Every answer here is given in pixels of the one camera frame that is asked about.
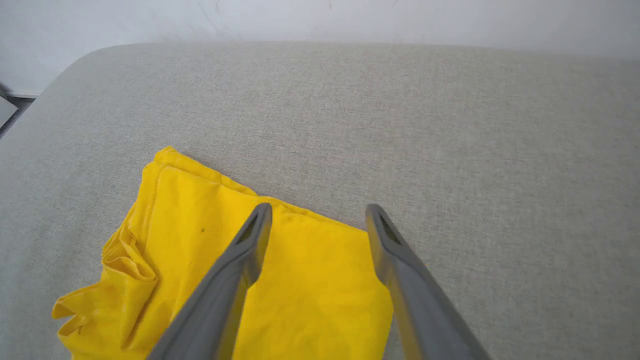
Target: folded fabric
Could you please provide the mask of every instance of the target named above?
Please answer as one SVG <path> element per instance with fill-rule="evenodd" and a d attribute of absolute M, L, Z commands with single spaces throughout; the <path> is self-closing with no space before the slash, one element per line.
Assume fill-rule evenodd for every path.
<path fill-rule="evenodd" d="M 77 359 L 142 359 L 254 207 L 273 224 L 249 289 L 234 359 L 380 359 L 392 317 L 367 234 L 158 152 L 138 198 L 102 250 L 97 284 L 58 299 L 58 337 Z"/>

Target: white wall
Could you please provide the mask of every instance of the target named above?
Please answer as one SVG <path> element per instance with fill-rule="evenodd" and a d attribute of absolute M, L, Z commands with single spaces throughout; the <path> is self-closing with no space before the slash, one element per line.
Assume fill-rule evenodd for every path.
<path fill-rule="evenodd" d="M 38 95 L 110 45 L 408 42 L 640 58 L 637 0 L 0 0 L 0 83 Z"/>

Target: yellow towel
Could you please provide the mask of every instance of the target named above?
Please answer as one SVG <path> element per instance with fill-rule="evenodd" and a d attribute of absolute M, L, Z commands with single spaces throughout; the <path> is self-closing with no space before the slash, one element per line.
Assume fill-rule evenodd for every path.
<path fill-rule="evenodd" d="M 102 250 L 97 284 L 61 297 L 58 337 L 76 359 L 142 359 L 253 208 L 273 207 L 264 266 L 251 287 L 234 359 L 380 359 L 392 305 L 364 231 L 158 152 L 138 198 Z"/>

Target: yellow cloth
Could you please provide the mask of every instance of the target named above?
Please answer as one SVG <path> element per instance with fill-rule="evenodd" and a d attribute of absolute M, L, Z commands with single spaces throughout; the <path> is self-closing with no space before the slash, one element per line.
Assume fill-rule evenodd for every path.
<path fill-rule="evenodd" d="M 273 225 L 234 359 L 380 359 L 391 324 L 364 231 L 261 197 L 171 147 L 102 250 L 97 284 L 61 297 L 58 337 L 76 359 L 142 359 L 254 207 Z"/>

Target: yellow fabric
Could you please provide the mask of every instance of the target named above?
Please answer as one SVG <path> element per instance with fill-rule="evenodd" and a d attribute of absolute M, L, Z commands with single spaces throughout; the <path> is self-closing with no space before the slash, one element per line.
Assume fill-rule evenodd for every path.
<path fill-rule="evenodd" d="M 73 316 L 60 340 L 76 359 L 144 358 L 261 202 L 273 225 L 234 359 L 382 358 L 392 305 L 366 233 L 258 196 L 171 147 L 145 167 L 100 281 L 55 303 L 54 318 Z"/>

